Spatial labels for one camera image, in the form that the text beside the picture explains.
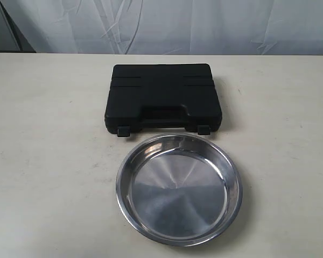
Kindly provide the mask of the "black plastic tool case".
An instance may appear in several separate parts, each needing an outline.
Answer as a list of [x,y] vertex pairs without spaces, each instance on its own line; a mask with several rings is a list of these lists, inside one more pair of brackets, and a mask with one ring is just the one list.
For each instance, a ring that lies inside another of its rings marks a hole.
[[183,128],[199,135],[216,132],[222,110],[210,65],[115,65],[104,123],[118,137],[154,128]]

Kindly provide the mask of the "round stainless steel tray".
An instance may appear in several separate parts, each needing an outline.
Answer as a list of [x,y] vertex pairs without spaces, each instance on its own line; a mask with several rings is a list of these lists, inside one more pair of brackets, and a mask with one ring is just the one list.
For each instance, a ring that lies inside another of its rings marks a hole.
[[116,198],[141,235],[190,247],[218,237],[233,223],[243,188],[232,159],[216,144],[191,134],[161,134],[125,157]]

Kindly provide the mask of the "white backdrop cloth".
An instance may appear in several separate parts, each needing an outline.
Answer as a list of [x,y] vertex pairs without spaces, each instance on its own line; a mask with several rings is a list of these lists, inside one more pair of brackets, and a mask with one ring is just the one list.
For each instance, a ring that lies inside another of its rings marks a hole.
[[323,55],[323,1],[3,1],[40,53]]

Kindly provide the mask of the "dark panel at left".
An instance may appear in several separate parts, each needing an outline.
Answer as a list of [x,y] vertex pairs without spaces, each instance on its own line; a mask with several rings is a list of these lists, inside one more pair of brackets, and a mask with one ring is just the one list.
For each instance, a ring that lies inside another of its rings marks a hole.
[[35,53],[0,1],[0,53]]

